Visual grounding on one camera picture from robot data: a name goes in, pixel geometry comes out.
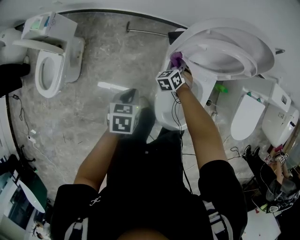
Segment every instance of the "toilet tank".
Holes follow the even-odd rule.
[[[48,12],[28,19],[21,38],[64,44],[74,37],[76,27],[76,22],[55,12]]]

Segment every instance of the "power outlet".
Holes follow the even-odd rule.
[[[33,144],[37,143],[37,141],[33,137],[27,136],[27,138],[29,141],[33,142]]]

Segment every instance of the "toilet bowl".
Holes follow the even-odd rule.
[[[193,76],[192,92],[203,107],[217,80],[251,81],[256,74],[270,70],[275,62],[275,48],[264,33],[238,19],[210,19],[192,25],[169,46],[161,71],[171,68],[170,56],[174,52],[182,53]],[[169,130],[184,130],[187,125],[181,105],[175,109],[174,101],[170,92],[158,88],[156,118]],[[252,103],[245,97],[241,104],[249,102]]]
[[[216,110],[228,121],[231,136],[238,141],[253,133],[267,104],[285,113],[291,105],[289,96],[272,80],[253,77],[225,81],[223,86],[228,93],[220,92]]]
[[[64,83],[76,81],[80,75],[85,41],[74,37],[77,23],[54,12],[28,19],[22,39],[14,45],[40,50],[35,83],[45,98],[54,97]]]

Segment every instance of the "gray tile floor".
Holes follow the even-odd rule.
[[[31,73],[24,77],[23,88],[14,92],[22,99],[30,130],[37,132],[30,134],[37,141],[36,148],[26,137],[24,121],[19,119],[20,102],[10,98],[17,142],[20,146],[25,145],[29,158],[37,159],[38,175],[51,199],[55,199],[61,184],[73,182],[79,165],[106,130],[107,106],[116,92],[98,87],[99,81],[137,88],[140,95],[146,96],[152,103],[154,101],[154,79],[165,57],[168,40],[155,35],[125,33],[127,22],[130,21],[131,27],[137,29],[161,33],[175,30],[160,22],[121,14],[78,13],[66,17],[78,23],[75,35],[86,41],[80,78],[65,84],[55,97],[44,98],[34,82],[38,51],[29,50]],[[218,93],[213,92],[211,99],[214,103],[217,97]],[[206,110],[211,114],[215,107],[207,107]],[[228,158],[236,156],[230,151],[233,146],[237,146],[240,152],[247,144],[260,145],[262,152],[266,150],[268,141],[261,131],[261,124],[248,139],[238,142],[229,136],[229,125],[225,119],[217,117],[216,123]],[[160,129],[156,123],[151,136],[156,138]],[[183,153],[194,153],[188,131],[184,133],[183,143]],[[241,183],[252,177],[242,158],[229,162]],[[195,157],[184,155],[183,163],[192,189],[198,194],[199,172]]]

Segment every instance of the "white toilet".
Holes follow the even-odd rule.
[[[284,113],[290,109],[290,97],[273,80],[253,77],[226,81],[223,86],[228,93],[220,92],[216,109],[228,120],[231,136],[235,140],[243,140],[252,134],[268,103]]]
[[[170,67],[170,56],[181,52],[193,75],[192,91],[205,106],[217,80],[247,79],[274,66],[275,48],[255,26],[238,19],[218,18],[199,22],[185,30],[169,46],[161,71]],[[157,89],[155,114],[169,130],[186,129],[181,105],[173,107],[170,92]],[[178,116],[180,126],[174,121]]]
[[[40,50],[35,71],[38,92],[54,97],[64,83],[78,79],[84,51],[84,39],[74,37],[77,23],[55,12],[26,21],[22,39],[14,45]]]

